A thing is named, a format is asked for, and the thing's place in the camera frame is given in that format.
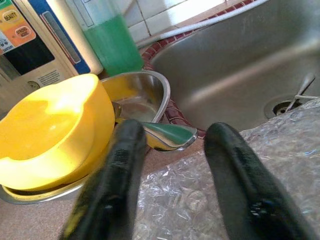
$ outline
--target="metal spoon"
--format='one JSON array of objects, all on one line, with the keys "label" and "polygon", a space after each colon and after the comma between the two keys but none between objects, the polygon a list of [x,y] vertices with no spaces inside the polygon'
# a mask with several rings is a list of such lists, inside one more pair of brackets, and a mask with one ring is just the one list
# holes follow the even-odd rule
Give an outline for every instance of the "metal spoon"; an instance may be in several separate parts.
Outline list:
[{"label": "metal spoon", "polygon": [[313,73],[309,73],[304,77],[303,82],[299,88],[299,91],[297,92],[296,96],[292,99],[289,106],[286,108],[285,112],[288,112],[291,110],[292,106],[297,101],[297,96],[301,96],[315,79],[316,79],[316,76]]},{"label": "metal spoon", "polygon": [[[121,116],[122,106],[112,102],[115,121],[121,123],[126,120]],[[184,150],[190,146],[198,136],[198,130],[189,126],[140,122],[146,133],[147,144],[161,152]]]}]

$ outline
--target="tiled wall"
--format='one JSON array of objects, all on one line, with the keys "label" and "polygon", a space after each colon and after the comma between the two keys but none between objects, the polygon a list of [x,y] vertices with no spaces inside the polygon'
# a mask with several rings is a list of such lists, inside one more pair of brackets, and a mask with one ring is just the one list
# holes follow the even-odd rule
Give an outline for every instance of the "tiled wall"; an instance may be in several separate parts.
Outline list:
[{"label": "tiled wall", "polygon": [[241,0],[117,0],[133,39],[199,22]]}]

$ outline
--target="stainless steel sink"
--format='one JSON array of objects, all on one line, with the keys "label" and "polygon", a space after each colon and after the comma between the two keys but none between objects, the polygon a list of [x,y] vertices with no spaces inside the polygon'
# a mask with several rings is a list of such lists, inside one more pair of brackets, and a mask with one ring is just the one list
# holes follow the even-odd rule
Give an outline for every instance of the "stainless steel sink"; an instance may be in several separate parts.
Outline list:
[{"label": "stainless steel sink", "polygon": [[151,63],[195,127],[256,127],[283,112],[309,73],[316,79],[305,94],[320,96],[320,1],[269,0],[196,31]]}]

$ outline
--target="green dish soap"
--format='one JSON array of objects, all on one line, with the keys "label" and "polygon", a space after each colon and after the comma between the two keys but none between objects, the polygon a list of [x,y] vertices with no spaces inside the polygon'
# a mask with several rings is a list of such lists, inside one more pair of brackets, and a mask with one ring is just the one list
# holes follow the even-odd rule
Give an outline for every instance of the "green dish soap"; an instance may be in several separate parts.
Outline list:
[{"label": "green dish soap", "polygon": [[144,62],[112,0],[66,2],[109,76],[141,70]]}]

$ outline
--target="bubble wrap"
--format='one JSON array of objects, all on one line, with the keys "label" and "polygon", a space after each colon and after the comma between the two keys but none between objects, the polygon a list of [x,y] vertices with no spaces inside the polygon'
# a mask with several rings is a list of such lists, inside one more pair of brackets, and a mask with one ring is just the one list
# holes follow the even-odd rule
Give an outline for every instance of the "bubble wrap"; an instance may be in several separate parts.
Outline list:
[{"label": "bubble wrap", "polygon": [[[241,135],[320,236],[320,99]],[[228,239],[203,151],[141,180],[133,239]]]}]

